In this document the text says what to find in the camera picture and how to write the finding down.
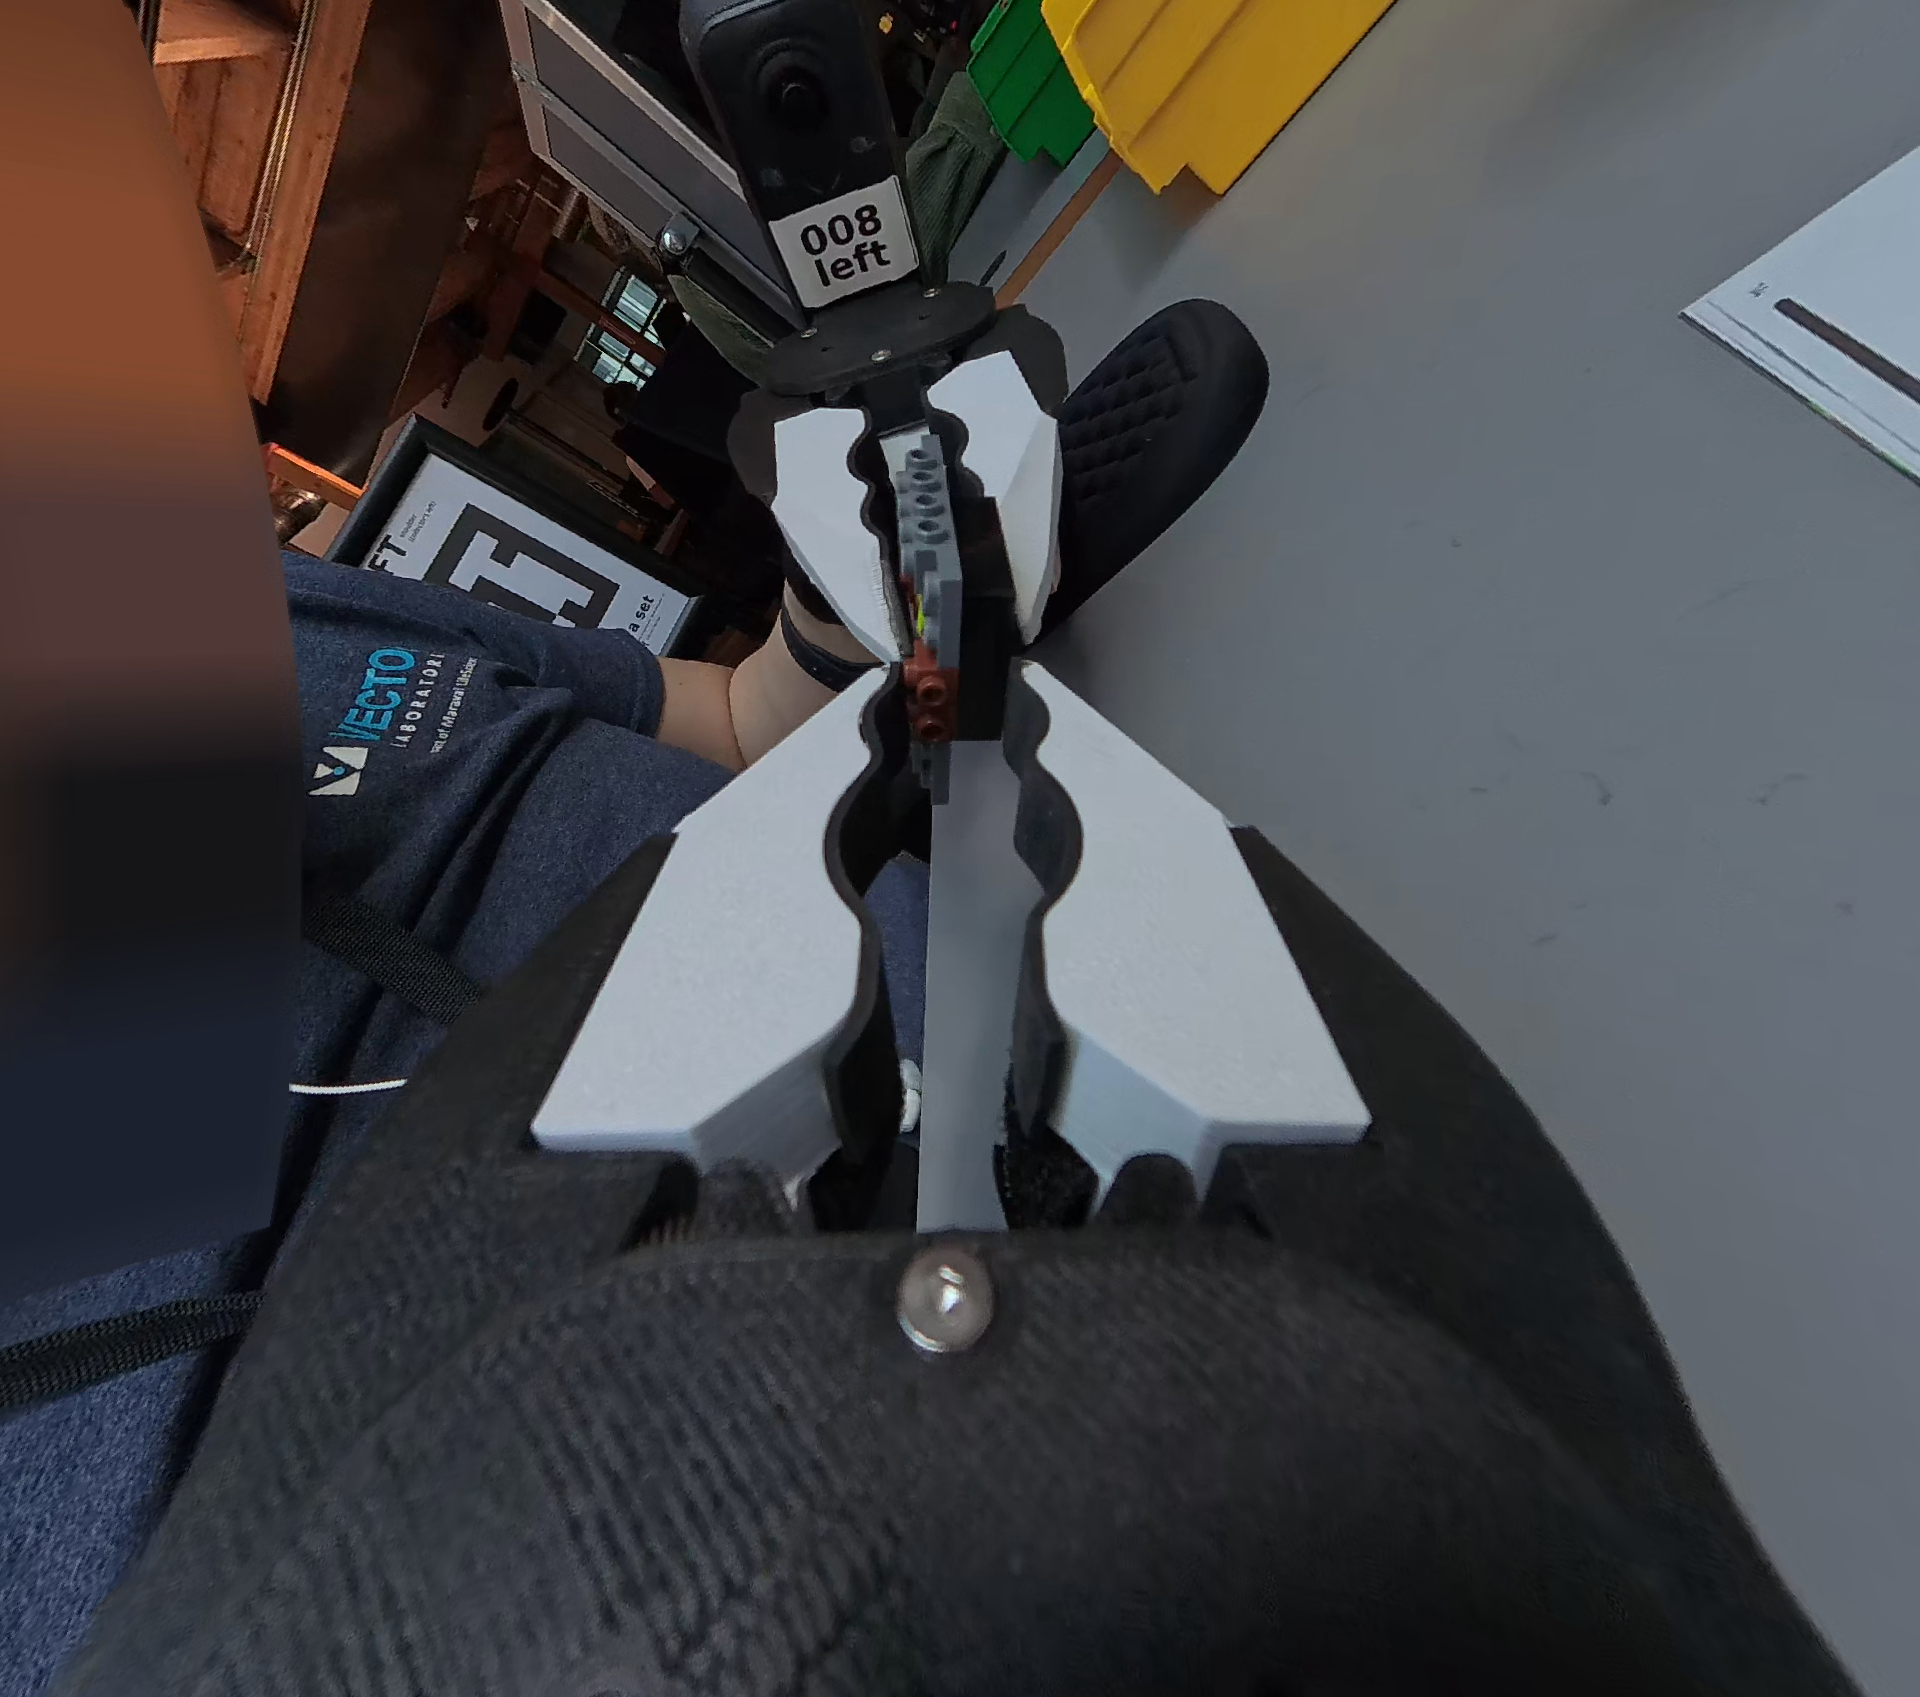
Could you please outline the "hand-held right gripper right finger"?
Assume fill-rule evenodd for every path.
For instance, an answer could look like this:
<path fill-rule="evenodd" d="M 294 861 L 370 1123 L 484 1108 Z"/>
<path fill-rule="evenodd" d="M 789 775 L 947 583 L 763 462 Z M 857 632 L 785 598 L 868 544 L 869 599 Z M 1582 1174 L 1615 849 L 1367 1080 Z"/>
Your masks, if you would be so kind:
<path fill-rule="evenodd" d="M 1141 1156 L 1204 1195 L 1227 1149 L 1360 1139 L 1372 1113 L 1253 876 L 1261 835 L 1034 661 L 1006 683 L 1002 747 L 1040 888 L 1009 1143 L 1068 1161 L 1068 1198 L 1101 1202 Z"/>

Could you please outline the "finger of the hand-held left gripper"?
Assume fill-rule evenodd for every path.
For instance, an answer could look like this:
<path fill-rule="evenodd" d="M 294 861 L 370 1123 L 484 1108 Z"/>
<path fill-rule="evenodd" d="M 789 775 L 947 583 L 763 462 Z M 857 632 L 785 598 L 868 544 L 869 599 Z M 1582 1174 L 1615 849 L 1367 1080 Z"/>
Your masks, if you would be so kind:
<path fill-rule="evenodd" d="M 1064 457 L 1060 422 L 1042 410 L 1013 352 L 986 352 L 954 365 L 932 383 L 929 402 L 968 433 L 964 465 L 995 503 L 1016 585 L 1016 622 L 1020 642 L 1034 644 L 1062 575 Z"/>
<path fill-rule="evenodd" d="M 869 485 L 854 468 L 868 413 L 814 405 L 773 431 L 773 518 L 787 548 L 836 620 L 879 661 L 905 661 L 910 639 L 899 606 L 898 559 L 868 518 Z"/>

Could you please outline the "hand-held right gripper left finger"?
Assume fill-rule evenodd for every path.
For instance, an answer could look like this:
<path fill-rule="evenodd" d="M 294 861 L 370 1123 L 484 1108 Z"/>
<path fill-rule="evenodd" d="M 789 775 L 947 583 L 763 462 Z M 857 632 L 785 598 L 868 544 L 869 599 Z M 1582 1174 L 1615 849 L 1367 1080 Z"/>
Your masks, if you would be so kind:
<path fill-rule="evenodd" d="M 532 1117 L 552 1154 L 766 1168 L 887 1209 L 918 1076 L 918 872 L 898 677 L 863 677 L 662 842 Z"/>

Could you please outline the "grey brown toy brick assembly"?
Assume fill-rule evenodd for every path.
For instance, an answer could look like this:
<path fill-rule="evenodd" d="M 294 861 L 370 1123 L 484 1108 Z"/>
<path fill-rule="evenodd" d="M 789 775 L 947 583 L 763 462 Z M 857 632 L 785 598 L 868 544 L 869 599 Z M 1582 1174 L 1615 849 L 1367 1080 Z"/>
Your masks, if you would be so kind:
<path fill-rule="evenodd" d="M 899 599 L 909 653 L 899 696 L 910 766 L 936 805 L 949 799 L 959 742 L 995 740 L 1016 661 L 1016 590 L 995 507 L 965 490 L 954 431 L 884 435 L 894 479 Z"/>

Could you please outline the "person's left forearm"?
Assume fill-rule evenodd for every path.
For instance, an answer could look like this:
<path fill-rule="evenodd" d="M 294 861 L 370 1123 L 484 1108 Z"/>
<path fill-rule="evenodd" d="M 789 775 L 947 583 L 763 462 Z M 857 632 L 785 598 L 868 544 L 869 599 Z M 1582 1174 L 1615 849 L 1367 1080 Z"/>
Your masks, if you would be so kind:
<path fill-rule="evenodd" d="M 847 688 L 820 668 L 817 655 L 795 655 L 781 636 L 733 668 L 662 658 L 658 740 L 741 772 Z"/>

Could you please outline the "grey desk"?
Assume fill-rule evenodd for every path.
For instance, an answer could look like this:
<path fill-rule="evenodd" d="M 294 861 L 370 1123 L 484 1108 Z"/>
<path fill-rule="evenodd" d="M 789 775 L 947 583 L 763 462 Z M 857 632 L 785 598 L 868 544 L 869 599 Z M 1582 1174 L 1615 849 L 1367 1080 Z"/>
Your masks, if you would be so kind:
<path fill-rule="evenodd" d="M 1918 0 L 1398 0 L 1025 303 L 1219 299 L 1235 470 L 1046 644 L 1501 1064 L 1763 1545 L 1918 1692 L 1918 485 L 1681 320 L 1918 145 Z"/>

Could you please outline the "black office chair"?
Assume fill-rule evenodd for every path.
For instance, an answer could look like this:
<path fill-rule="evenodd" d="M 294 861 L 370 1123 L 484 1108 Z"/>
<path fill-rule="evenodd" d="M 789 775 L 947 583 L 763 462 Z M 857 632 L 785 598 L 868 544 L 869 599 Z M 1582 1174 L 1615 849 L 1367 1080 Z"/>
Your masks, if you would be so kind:
<path fill-rule="evenodd" d="M 1269 368 L 1245 320 L 1184 299 L 1141 320 L 1060 407 L 1060 581 L 1042 632 L 1164 537 L 1258 422 Z"/>

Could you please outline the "black wristband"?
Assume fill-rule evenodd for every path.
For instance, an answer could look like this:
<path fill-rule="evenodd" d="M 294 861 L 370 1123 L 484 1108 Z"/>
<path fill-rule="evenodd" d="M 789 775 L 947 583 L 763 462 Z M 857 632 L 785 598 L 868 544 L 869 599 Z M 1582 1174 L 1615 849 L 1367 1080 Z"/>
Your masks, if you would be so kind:
<path fill-rule="evenodd" d="M 824 644 L 814 644 L 798 624 L 787 599 L 781 599 L 778 609 L 778 631 L 787 655 L 805 672 L 805 677 L 809 677 L 833 696 L 850 688 L 857 680 L 868 677 L 869 672 L 881 668 L 881 664 L 873 655 L 847 658 L 825 650 Z"/>

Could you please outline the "olive green jacket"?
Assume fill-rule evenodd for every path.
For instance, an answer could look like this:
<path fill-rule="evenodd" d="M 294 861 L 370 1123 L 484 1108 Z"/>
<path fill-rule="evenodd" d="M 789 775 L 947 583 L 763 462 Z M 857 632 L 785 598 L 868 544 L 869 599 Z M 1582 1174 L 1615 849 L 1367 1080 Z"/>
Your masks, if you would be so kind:
<path fill-rule="evenodd" d="M 905 196 L 929 285 L 949 277 L 949 258 L 986 196 L 1006 145 L 968 69 L 953 69 L 927 89 L 905 145 Z"/>

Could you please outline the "grey framed panel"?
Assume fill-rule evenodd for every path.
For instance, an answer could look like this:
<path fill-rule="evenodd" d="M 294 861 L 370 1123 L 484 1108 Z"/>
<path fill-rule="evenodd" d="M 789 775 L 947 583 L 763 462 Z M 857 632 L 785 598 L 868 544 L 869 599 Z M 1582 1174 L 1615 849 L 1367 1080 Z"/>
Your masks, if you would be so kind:
<path fill-rule="evenodd" d="M 737 171 L 652 76 L 626 66 L 555 0 L 497 0 L 532 151 L 662 269 L 688 269 L 759 333 L 802 322 Z"/>

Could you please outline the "person in blue jeans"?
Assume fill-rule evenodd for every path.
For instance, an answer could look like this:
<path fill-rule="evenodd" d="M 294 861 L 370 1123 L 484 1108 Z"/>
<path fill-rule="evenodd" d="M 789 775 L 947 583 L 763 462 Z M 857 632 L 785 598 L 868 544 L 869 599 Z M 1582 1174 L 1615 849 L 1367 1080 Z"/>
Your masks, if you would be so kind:
<path fill-rule="evenodd" d="M 688 816 L 741 798 L 746 883 L 785 805 L 674 740 L 682 677 L 621 631 L 552 627 L 422 581 L 294 557 L 301 883 L 470 979 L 426 1030 L 374 975 L 301 975 L 298 1069 L 401 1080 L 385 1123 L 257 1286 L 222 1382 L 167 1378 L 134 1467 L 115 1378 L 2 1413 L 6 1694 L 986 1694 L 1018 1668 L 987 1590 L 987 1490 L 918 1501 L 936 1430 L 1006 1441 L 1042 1296 L 1103 1257 L 987 1245 L 987 1343 L 909 1343 L 918 1245 L 874 1219 L 899 1150 L 899 1028 L 873 891 L 898 857 L 905 713 L 873 661 L 802 869 L 854 914 L 854 1023 L 802 1032 L 798 1121 L 541 1149 L 532 1123 L 636 925 L 693 869 Z"/>

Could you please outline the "black and white framed poster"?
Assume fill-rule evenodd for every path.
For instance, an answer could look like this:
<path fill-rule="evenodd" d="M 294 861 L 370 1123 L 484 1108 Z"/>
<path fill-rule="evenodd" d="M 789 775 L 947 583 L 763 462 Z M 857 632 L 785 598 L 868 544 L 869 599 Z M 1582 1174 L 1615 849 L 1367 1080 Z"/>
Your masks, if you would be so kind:
<path fill-rule="evenodd" d="M 397 428 L 326 559 L 538 624 L 622 631 L 655 655 L 688 655 L 711 617 L 666 559 L 422 417 Z"/>

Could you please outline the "brick building instruction booklet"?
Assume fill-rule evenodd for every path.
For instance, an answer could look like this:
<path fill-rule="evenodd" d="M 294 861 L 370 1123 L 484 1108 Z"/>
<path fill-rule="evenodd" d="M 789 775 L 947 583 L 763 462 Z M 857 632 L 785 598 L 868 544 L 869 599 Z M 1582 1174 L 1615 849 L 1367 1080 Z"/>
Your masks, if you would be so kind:
<path fill-rule="evenodd" d="M 1681 318 L 1918 479 L 1918 151 Z"/>

